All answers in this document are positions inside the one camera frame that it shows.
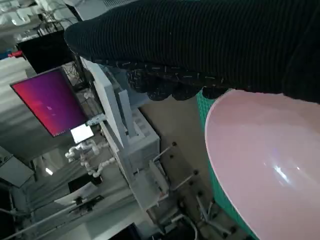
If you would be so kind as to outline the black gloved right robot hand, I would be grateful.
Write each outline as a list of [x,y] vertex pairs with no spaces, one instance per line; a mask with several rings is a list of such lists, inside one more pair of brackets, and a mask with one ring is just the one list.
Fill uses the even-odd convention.
[[153,101],[229,89],[320,101],[317,0],[138,0],[69,26],[64,39]]

